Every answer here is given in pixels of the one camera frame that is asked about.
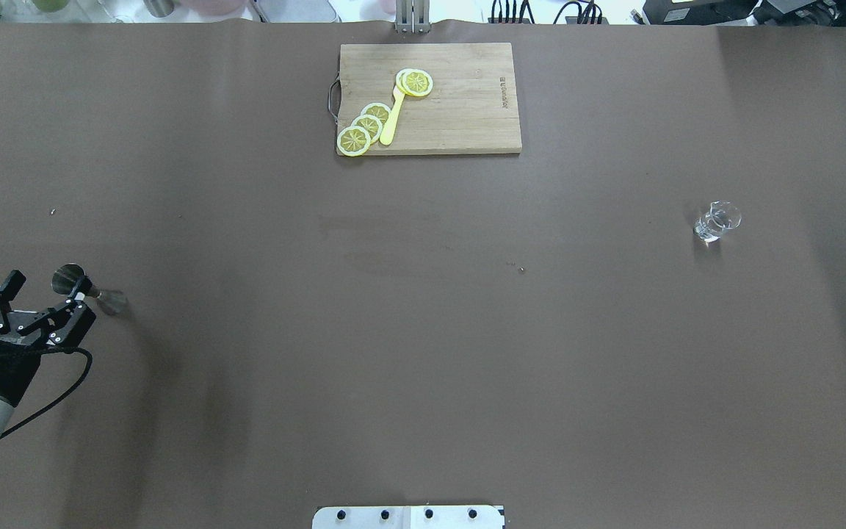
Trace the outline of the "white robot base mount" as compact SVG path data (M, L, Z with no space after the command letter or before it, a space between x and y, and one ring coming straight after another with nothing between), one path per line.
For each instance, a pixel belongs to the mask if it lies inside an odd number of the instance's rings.
M326 506L312 528L505 528L503 506L372 505Z

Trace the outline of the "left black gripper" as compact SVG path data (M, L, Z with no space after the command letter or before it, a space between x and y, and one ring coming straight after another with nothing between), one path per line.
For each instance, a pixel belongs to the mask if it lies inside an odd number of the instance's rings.
M38 367L36 351L47 344L80 346L96 321L96 314L83 299L69 298L33 314L16 316L12 331L10 302L17 297L26 276L13 269L0 285L0 400L13 408L20 404Z

